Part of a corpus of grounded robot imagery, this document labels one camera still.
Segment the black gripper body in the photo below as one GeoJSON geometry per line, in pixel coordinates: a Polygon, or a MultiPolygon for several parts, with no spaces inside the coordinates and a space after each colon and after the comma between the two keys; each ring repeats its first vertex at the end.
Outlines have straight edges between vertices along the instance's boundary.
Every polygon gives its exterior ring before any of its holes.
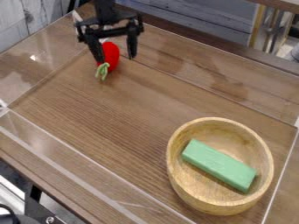
{"type": "Polygon", "coordinates": [[[86,31],[98,32],[104,38],[125,36],[126,27],[134,26],[137,29],[137,37],[144,32],[144,21],[138,13],[118,12],[109,21],[100,21],[97,17],[78,19],[74,17],[74,29],[78,42],[85,43],[84,34],[86,31]]]}

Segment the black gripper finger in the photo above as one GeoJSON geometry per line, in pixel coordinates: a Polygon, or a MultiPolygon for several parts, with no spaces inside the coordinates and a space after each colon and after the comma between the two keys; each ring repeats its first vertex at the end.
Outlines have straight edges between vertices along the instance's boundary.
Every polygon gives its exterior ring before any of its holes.
{"type": "Polygon", "coordinates": [[[98,41],[102,38],[104,38],[104,36],[98,32],[94,32],[94,31],[86,31],[84,34],[84,39],[85,39],[85,43],[88,45],[88,49],[93,55],[96,62],[98,62],[98,63],[105,62],[102,45],[98,41]]]}
{"type": "Polygon", "coordinates": [[[126,44],[126,53],[128,53],[128,58],[132,59],[136,56],[136,49],[137,49],[137,29],[134,26],[128,26],[126,27],[126,39],[125,39],[125,44],[126,44]]]}

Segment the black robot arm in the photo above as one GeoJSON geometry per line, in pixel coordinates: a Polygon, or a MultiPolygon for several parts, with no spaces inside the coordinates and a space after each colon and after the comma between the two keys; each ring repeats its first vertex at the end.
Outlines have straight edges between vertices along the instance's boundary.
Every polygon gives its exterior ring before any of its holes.
{"type": "Polygon", "coordinates": [[[116,8],[116,0],[94,0],[96,16],[74,22],[78,42],[88,45],[96,62],[105,61],[100,39],[125,36],[128,58],[137,53],[137,37],[145,30],[138,13],[116,8]]]}

